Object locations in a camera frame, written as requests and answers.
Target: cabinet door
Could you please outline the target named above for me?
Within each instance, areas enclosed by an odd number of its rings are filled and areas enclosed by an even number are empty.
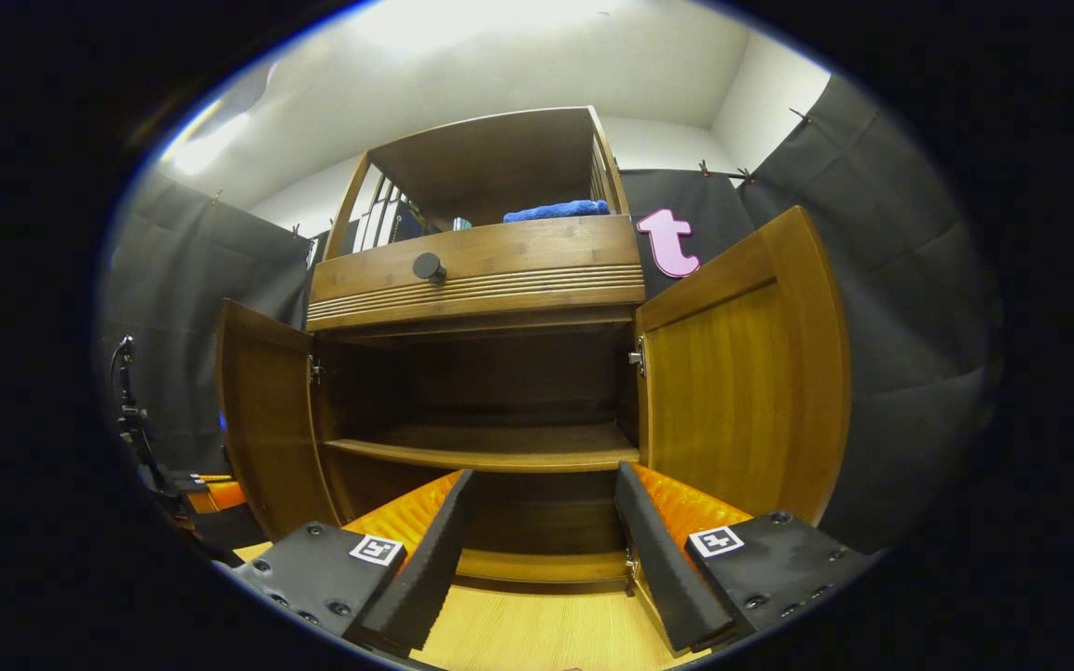
[[[216,375],[235,479],[272,542],[309,521],[337,526],[309,404],[313,336],[222,301]]]
[[[751,514],[823,516],[847,438],[839,292],[794,207],[636,310],[640,461]]]

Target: black fabric backdrop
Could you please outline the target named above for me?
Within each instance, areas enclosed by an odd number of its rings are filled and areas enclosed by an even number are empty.
[[[154,173],[120,205],[103,250],[95,340],[102,417],[118,417],[108,363],[135,338],[131,386],[172,470],[229,475],[214,380],[222,298],[302,329],[310,242]]]
[[[819,527],[871,553],[898,542],[987,423],[1000,301],[971,224],[877,103],[832,76],[809,117],[741,187],[699,171],[627,171],[622,180],[634,230],[670,208],[691,223],[683,251],[702,263],[796,204],[810,213],[852,347],[852,425]],[[636,235],[652,298],[677,279]]]

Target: drawer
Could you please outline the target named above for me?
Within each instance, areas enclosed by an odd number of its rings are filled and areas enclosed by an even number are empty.
[[[441,285],[413,276],[413,261],[426,251],[447,268]],[[427,235],[320,263],[306,331],[642,302],[629,217],[548,218]]]

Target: cabinet hinge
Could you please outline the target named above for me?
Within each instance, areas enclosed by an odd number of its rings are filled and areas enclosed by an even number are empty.
[[[627,353],[627,363],[636,364],[640,370],[640,377],[644,377],[644,336],[636,338],[636,351]]]
[[[321,361],[316,360],[315,356],[309,355],[309,381],[319,385],[321,382],[321,377],[325,373],[322,368]]]

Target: wooden shelf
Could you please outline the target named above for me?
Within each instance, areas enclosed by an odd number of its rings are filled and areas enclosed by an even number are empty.
[[[464,548],[459,575],[517,583],[589,583],[627,577],[623,552],[514,554]]]
[[[371,345],[447,339],[465,341],[496,338],[496,336],[534,336],[542,333],[619,329],[633,323],[634,313],[635,309],[632,306],[554,308],[418,322],[372,323],[367,326],[321,331],[319,336],[343,342]]]
[[[442,426],[404,424],[375,441],[342,438],[324,446],[346,453],[432,468],[494,472],[613,470],[639,451],[614,424],[570,426]]]

